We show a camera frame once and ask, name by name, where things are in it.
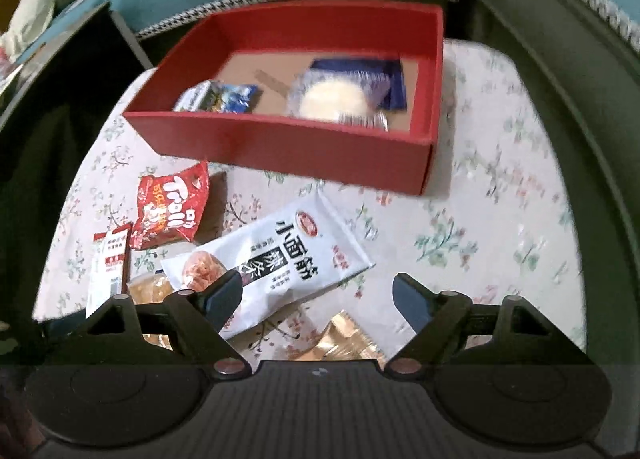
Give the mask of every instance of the blue packet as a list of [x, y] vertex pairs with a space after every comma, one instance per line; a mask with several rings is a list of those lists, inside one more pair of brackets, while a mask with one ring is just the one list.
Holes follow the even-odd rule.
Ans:
[[225, 85], [213, 82], [212, 90], [215, 99], [207, 110], [223, 114], [244, 114], [249, 111], [258, 86]]
[[386, 74], [390, 79], [389, 91], [380, 103], [383, 110], [406, 110], [406, 88], [400, 60], [376, 58], [316, 58], [310, 69], [336, 73]]

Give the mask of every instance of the plastic-wrapped bread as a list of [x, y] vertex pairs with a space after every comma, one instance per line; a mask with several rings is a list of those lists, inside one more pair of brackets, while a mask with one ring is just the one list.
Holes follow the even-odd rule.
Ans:
[[[146, 273], [127, 284], [127, 292], [135, 304], [160, 303], [174, 292], [171, 283], [162, 271]], [[169, 336], [166, 334], [143, 334], [144, 339], [150, 344], [171, 349]]]
[[367, 116], [372, 113], [364, 90], [357, 83], [334, 78], [307, 90], [300, 102], [300, 117], [337, 122], [340, 115]]

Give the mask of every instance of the small red logo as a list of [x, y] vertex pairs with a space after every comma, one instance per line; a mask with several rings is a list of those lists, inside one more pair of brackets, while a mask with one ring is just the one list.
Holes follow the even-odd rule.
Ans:
[[298, 212], [296, 214], [296, 222], [300, 229], [310, 237], [318, 235], [318, 226], [316, 222], [311, 218], [311, 215], [304, 212]]

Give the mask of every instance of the snack packet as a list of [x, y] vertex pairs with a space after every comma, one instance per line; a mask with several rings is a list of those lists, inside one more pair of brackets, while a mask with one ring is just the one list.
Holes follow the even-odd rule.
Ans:
[[[159, 269], [155, 273], [145, 273], [135, 277], [127, 283], [127, 292], [131, 295], [134, 304], [151, 304], [162, 302], [174, 290], [162, 269]], [[166, 334], [143, 334], [143, 337], [150, 344], [172, 350], [169, 336]]]
[[174, 112], [221, 112], [242, 114], [249, 111], [257, 92], [255, 85], [226, 85], [206, 80], [185, 90], [174, 105]]
[[310, 69], [289, 89], [289, 116], [338, 122], [340, 115], [373, 115], [389, 91], [390, 78], [382, 73], [336, 73]]
[[406, 110], [406, 89], [402, 61], [379, 60], [377, 58], [316, 58], [310, 69], [334, 73], [365, 72], [386, 74], [390, 79], [390, 89], [380, 103], [383, 110]]
[[130, 229], [129, 223], [113, 231], [94, 235], [94, 254], [85, 309], [87, 318], [113, 295], [122, 293]]
[[386, 363], [384, 353], [345, 311], [331, 318], [316, 345], [292, 359], [297, 362], [378, 360], [381, 369]]
[[[342, 257], [339, 261], [336, 254]], [[242, 301], [220, 331], [226, 339], [259, 324], [286, 304], [372, 265], [318, 190], [194, 251], [162, 261], [175, 290], [200, 291], [227, 269], [240, 272]]]
[[208, 197], [206, 161], [173, 175], [145, 175], [138, 186], [131, 248], [153, 248], [180, 238], [193, 241]]
[[386, 121], [386, 114], [379, 110], [372, 116], [347, 116], [341, 114], [338, 123], [348, 124], [350, 126], [363, 126], [365, 128], [379, 128], [388, 132], [389, 124]]

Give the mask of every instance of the red and white packet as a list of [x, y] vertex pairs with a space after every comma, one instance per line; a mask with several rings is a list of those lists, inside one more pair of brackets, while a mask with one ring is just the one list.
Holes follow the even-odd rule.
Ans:
[[206, 161], [177, 174], [145, 175], [138, 186], [138, 220], [129, 245], [146, 249], [177, 239], [192, 242], [208, 198]]
[[131, 223], [128, 223], [113, 231], [94, 235], [94, 254], [86, 299], [87, 318], [113, 295], [122, 293], [122, 284], [126, 283], [127, 278], [125, 265], [130, 229]]

